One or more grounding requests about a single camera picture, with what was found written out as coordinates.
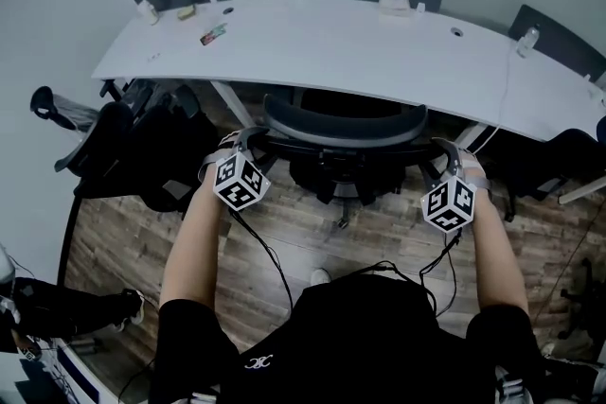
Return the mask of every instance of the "small object on desk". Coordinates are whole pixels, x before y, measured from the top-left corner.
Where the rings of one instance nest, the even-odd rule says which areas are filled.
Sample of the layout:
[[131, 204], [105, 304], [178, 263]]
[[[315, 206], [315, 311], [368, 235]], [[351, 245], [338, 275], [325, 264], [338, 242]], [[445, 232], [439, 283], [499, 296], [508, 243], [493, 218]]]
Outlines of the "small object on desk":
[[226, 32], [225, 26], [227, 26], [227, 24], [219, 24], [212, 30], [208, 31], [204, 36], [200, 38], [200, 42], [202, 43], [202, 45], [208, 45], [212, 43], [215, 39], [217, 39], [219, 36], [222, 36]]
[[379, 11], [384, 15], [408, 17], [410, 10], [410, 2], [408, 0], [379, 0]]
[[196, 6], [194, 4], [192, 4], [190, 6], [179, 9], [177, 11], [177, 18], [180, 21], [185, 21], [186, 19], [189, 19], [189, 17], [192, 17], [195, 14], [196, 14]]
[[145, 20], [150, 23], [150, 26], [153, 26], [160, 20], [160, 16], [158, 15], [158, 12], [156, 12], [155, 7], [147, 0], [142, 0], [136, 6], [136, 9], [145, 18]]
[[520, 41], [518, 41], [516, 51], [521, 58], [525, 58], [528, 54], [530, 54], [534, 44], [539, 41], [540, 28], [541, 27], [538, 24], [535, 24], [533, 27], [529, 27], [525, 36], [521, 37]]

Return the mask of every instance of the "black cable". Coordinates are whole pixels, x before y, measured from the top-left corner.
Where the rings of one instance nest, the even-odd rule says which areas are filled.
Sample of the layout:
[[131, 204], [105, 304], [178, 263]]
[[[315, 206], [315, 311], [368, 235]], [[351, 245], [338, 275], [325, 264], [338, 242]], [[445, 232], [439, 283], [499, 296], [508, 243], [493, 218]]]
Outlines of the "black cable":
[[462, 233], [463, 233], [463, 230], [459, 229], [458, 232], [456, 233], [456, 235], [454, 235], [453, 240], [451, 240], [451, 242], [449, 242], [448, 244], [446, 244], [446, 235], [444, 235], [444, 249], [442, 250], [441, 254], [436, 259], [434, 259], [431, 263], [429, 263], [427, 266], [425, 266], [424, 268], [422, 268], [419, 271], [420, 285], [425, 288], [424, 276], [427, 273], [429, 273], [431, 270], [433, 270], [441, 262], [442, 258], [445, 255], [448, 255], [448, 259], [451, 263], [451, 268], [453, 269], [454, 293], [453, 293], [453, 297], [451, 298], [450, 303], [439, 313], [437, 313], [436, 297], [432, 293], [432, 296], [434, 296], [432, 300], [434, 303], [434, 313], [436, 315], [436, 318], [438, 316], [444, 314], [446, 311], [448, 311], [450, 309], [450, 307], [453, 305], [453, 301], [455, 300], [455, 297], [456, 297], [456, 276], [455, 276], [455, 267], [453, 266], [453, 260], [451, 259], [451, 249], [453, 249], [453, 247], [456, 244], [458, 244], [458, 241], [461, 239]]
[[261, 236], [259, 236], [249, 225], [248, 223], [242, 218], [242, 216], [240, 215], [240, 213], [238, 211], [235, 211], [234, 209], [229, 209], [229, 213], [231, 214], [232, 218], [234, 218], [244, 229], [246, 229], [246, 231], [248, 231], [248, 233], [254, 237], [260, 244], [261, 246], [263, 246], [263, 249], [265, 250], [265, 252], [269, 255], [270, 259], [272, 260], [272, 263], [274, 263], [274, 266], [276, 266], [277, 271], [280, 273], [280, 278], [282, 278], [282, 283], [284, 284], [284, 289], [286, 290], [286, 293], [288, 294], [288, 300], [291, 306], [291, 313], [293, 312], [293, 296], [291, 295], [291, 289], [288, 286], [288, 283], [286, 282], [286, 276], [284, 276], [284, 271], [282, 270], [282, 266], [280, 265], [280, 260], [277, 257], [277, 253], [276, 251], [274, 251], [274, 248], [271, 248], [262, 238]]
[[[261, 236], [259, 236], [249, 225], [248, 223], [242, 218], [241, 214], [238, 211], [235, 211], [234, 209], [229, 209], [229, 213], [231, 214], [232, 218], [234, 218], [244, 229], [246, 229], [246, 231], [248, 231], [248, 233], [254, 237], [260, 244], [261, 246], [263, 246], [263, 249], [265, 250], [265, 252], [267, 253], [267, 255], [270, 257], [270, 259], [272, 260], [272, 263], [274, 263], [274, 266], [276, 266], [277, 271], [280, 274], [280, 278], [282, 279], [282, 283], [284, 284], [284, 289], [286, 290], [287, 294], [288, 294], [288, 299], [290, 302], [290, 306], [291, 306], [291, 312], [293, 312], [293, 296], [291, 295], [291, 289], [288, 286], [288, 283], [286, 281], [286, 276], [284, 276], [284, 271], [282, 270], [282, 267], [280, 265], [280, 260], [277, 257], [277, 253], [274, 250], [274, 248], [270, 247], [262, 238]], [[455, 267], [453, 266], [453, 260], [451, 259], [451, 255], [450, 255], [450, 251], [453, 248], [453, 246], [455, 246], [456, 244], [458, 244], [458, 241], [461, 238], [461, 234], [462, 234], [462, 229], [459, 229], [458, 232], [456, 233], [456, 235], [453, 237], [453, 240], [446, 244], [446, 236], [444, 237], [444, 249], [442, 250], [440, 256], [438, 256], [436, 259], [434, 259], [431, 263], [429, 263], [427, 266], [425, 266], [424, 268], [422, 268], [419, 271], [419, 279], [420, 279], [420, 285], [422, 286], [423, 290], [427, 293], [427, 296], [429, 296], [429, 298], [431, 299], [431, 303], [432, 303], [432, 310], [434, 311], [434, 314], [438, 317], [440, 315], [442, 315], [443, 313], [445, 313], [446, 311], [448, 311], [451, 306], [453, 305], [453, 301], [455, 300], [456, 297], [456, 275], [455, 275]], [[437, 313], [437, 300], [436, 297], [434, 296], [434, 294], [425, 287], [425, 281], [424, 281], [424, 276], [429, 273], [433, 268], [435, 268], [440, 261], [442, 260], [442, 258], [448, 255], [448, 259], [450, 261], [451, 264], [451, 268], [453, 270], [453, 279], [454, 279], [454, 293], [453, 293], [453, 297], [451, 298], [450, 303], [443, 309], [441, 310], [439, 313]], [[382, 266], [382, 264], [388, 264], [391, 265], [390, 267], [386, 268], [385, 266]], [[355, 271], [353, 273], [351, 273], [350, 275], [353, 274], [359, 274], [362, 272], [369, 272], [369, 271], [392, 271], [395, 274], [397, 274], [400, 278], [402, 278], [404, 281], [408, 281], [410, 283], [416, 283], [414, 280], [412, 280], [411, 278], [409, 278], [408, 276], [406, 276], [404, 273], [400, 272], [400, 270], [398, 270], [398, 267], [391, 261], [380, 261], [372, 266], [368, 266], [366, 268], [362, 268], [358, 271]]]
[[[444, 247], [446, 247], [446, 235], [444, 235]], [[451, 309], [451, 306], [453, 305], [453, 303], [455, 302], [455, 298], [456, 298], [456, 272], [455, 272], [455, 266], [453, 265], [453, 259], [451, 258], [451, 252], [448, 252], [448, 262], [451, 264], [451, 270], [453, 270], [453, 282], [454, 282], [454, 291], [453, 291], [453, 296], [451, 297], [451, 301], [448, 303], [448, 305], [446, 307], [444, 307], [437, 315], [436, 318], [439, 317], [440, 315], [443, 315], [444, 313], [446, 313], [449, 309]]]
[[36, 278], [36, 276], [34, 275], [34, 273], [33, 273], [33, 272], [31, 272], [30, 270], [28, 270], [28, 269], [27, 269], [25, 266], [20, 265], [20, 264], [17, 262], [17, 260], [16, 260], [14, 257], [12, 257], [11, 255], [8, 255], [8, 256], [9, 256], [10, 260], [11, 260], [13, 263], [15, 263], [15, 264], [16, 264], [16, 265], [17, 265], [19, 268], [21, 268], [22, 270], [25, 270], [25, 271], [27, 271], [29, 274], [31, 274], [31, 277], [32, 277], [32, 278], [37, 279], [37, 278]]
[[145, 367], [143, 367], [139, 372], [137, 372], [131, 378], [129, 378], [129, 381], [122, 388], [122, 390], [120, 391], [120, 394], [117, 397], [117, 404], [120, 404], [120, 399], [122, 398], [122, 396], [124, 395], [124, 393], [126, 392], [126, 390], [129, 388], [129, 386], [133, 383], [133, 381], [136, 378], [138, 378], [139, 376], [141, 376], [146, 370], [148, 370], [152, 366], [152, 364], [154, 363], [154, 361], [155, 361], [155, 357], [153, 359], [151, 359], [150, 363], [148, 363]]

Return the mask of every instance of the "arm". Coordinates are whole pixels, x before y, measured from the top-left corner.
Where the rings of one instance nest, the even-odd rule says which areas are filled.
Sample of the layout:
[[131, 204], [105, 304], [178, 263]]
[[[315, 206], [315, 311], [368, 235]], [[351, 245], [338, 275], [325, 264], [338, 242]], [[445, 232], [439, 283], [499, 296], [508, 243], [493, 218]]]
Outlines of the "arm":
[[216, 166], [206, 170], [181, 224], [164, 269], [160, 307], [170, 300], [192, 300], [215, 307], [219, 223], [223, 203], [212, 191]]
[[[467, 173], [486, 177], [480, 168], [468, 168]], [[483, 188], [475, 194], [473, 235], [480, 308], [511, 305], [528, 313], [522, 272], [499, 213], [490, 201], [488, 191]]]

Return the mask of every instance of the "strap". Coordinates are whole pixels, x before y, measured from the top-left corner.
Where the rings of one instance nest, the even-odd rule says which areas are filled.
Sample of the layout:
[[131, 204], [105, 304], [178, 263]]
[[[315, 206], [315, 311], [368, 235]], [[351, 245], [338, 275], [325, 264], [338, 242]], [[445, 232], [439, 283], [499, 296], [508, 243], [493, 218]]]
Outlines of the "strap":
[[461, 165], [463, 166], [463, 168], [480, 168], [482, 171], [484, 171], [484, 168], [480, 165], [480, 163], [477, 160], [470, 160], [468, 158], [463, 158], [463, 159], [461, 159]]
[[492, 191], [492, 184], [490, 183], [490, 180], [485, 177], [465, 176], [465, 182], [467, 184], [473, 184], [477, 188], [485, 188], [489, 192]]
[[211, 153], [210, 155], [207, 155], [204, 158], [204, 160], [202, 161], [202, 166], [200, 167], [200, 170], [198, 171], [198, 180], [200, 182], [203, 182], [205, 180], [206, 167], [208, 167], [208, 165], [215, 164], [215, 163], [219, 162], [221, 159], [228, 158], [231, 155], [233, 155], [232, 149], [219, 149], [219, 150]]
[[[484, 171], [484, 168], [477, 160], [470, 160], [468, 158], [461, 158], [461, 166], [463, 166], [463, 168], [479, 168], [480, 170]], [[466, 175], [465, 182], [467, 184], [473, 184], [477, 188], [485, 188], [490, 194], [492, 194], [492, 183], [486, 177]]]

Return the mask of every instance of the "curved desk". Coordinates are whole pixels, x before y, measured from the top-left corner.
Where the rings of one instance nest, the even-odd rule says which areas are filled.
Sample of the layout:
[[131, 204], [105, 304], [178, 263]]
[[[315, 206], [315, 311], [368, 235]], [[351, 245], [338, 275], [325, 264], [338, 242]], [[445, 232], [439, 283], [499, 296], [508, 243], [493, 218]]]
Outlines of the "curved desk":
[[[228, 7], [233, 12], [223, 14]], [[202, 46], [202, 35], [221, 23], [226, 34]], [[590, 97], [590, 83], [537, 51], [520, 58], [514, 44], [445, 15], [387, 17], [371, 2], [231, 0], [198, 6], [184, 22], [171, 10], [155, 26], [132, 19], [93, 78], [212, 80], [244, 125], [252, 120], [226, 81], [422, 103], [480, 129], [501, 126], [537, 140], [569, 128], [596, 136], [606, 111]]]

